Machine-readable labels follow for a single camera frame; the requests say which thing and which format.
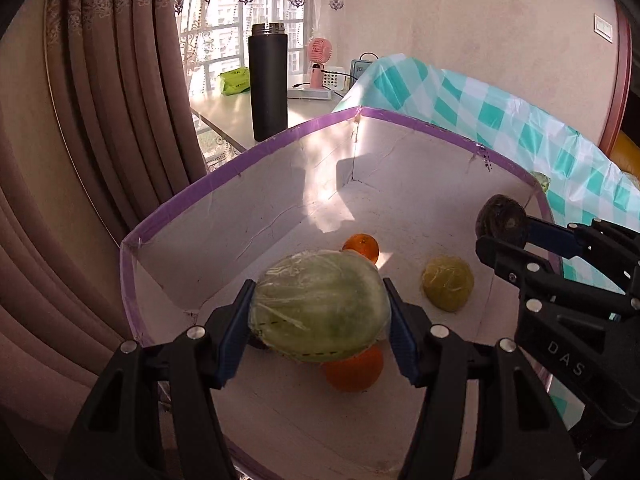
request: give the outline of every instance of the fan head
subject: fan head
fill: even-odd
[[[315,38],[309,43],[308,56],[311,63],[324,64],[331,58],[331,42],[325,38]]]

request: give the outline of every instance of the plastic-wrapped yellow fruit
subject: plastic-wrapped yellow fruit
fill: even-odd
[[[474,289],[474,275],[469,264],[456,256],[438,256],[422,274],[422,291],[433,306],[457,312]]]

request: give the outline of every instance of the light switch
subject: light switch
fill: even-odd
[[[609,43],[613,43],[613,25],[603,20],[597,14],[593,15],[593,31],[601,35]]]

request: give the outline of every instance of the wooden door frame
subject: wooden door frame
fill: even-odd
[[[609,115],[598,145],[607,156],[611,154],[613,145],[618,138],[620,126],[622,126],[622,117],[625,115],[626,99],[631,83],[631,26],[619,4],[616,4],[616,10],[618,14],[618,66]]]

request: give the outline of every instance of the metal bottle rim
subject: metal bottle rim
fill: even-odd
[[[284,23],[255,23],[251,28],[252,36],[265,36],[267,34],[284,34]]]

